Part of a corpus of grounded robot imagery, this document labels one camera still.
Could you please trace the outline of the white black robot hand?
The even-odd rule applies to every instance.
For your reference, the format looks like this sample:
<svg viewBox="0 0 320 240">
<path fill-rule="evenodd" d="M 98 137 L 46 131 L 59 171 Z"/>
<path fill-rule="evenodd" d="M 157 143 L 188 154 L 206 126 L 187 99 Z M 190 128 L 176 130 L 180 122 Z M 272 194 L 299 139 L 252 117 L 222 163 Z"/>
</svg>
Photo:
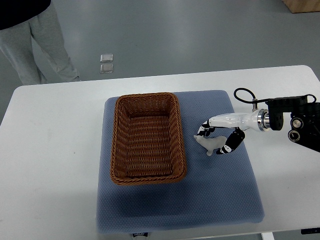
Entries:
<svg viewBox="0 0 320 240">
<path fill-rule="evenodd" d="M 222 148 L 215 149 L 213 153 L 225 155 L 233 152 L 245 138 L 245 130 L 267 131 L 270 128 L 269 112 L 266 109 L 257 109 L 252 113 L 225 113 L 213 116 L 204 122 L 196 135 L 208 138 L 218 128 L 233 128 L 234 131 L 226 137 Z"/>
</svg>

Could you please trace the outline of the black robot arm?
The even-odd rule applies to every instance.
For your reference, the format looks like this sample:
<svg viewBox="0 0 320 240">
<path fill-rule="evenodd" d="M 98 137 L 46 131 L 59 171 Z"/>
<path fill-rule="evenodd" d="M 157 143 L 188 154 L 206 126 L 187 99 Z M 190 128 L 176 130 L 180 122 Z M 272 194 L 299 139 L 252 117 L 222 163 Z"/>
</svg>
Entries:
<svg viewBox="0 0 320 240">
<path fill-rule="evenodd" d="M 284 125 L 284 113 L 289 113 L 291 130 L 288 139 L 320 151 L 320 103 L 313 94 L 259 100 L 251 90 L 240 87 L 233 95 L 242 103 L 252 104 L 252 110 L 257 111 L 253 122 L 261 131 L 280 131 Z"/>
</svg>

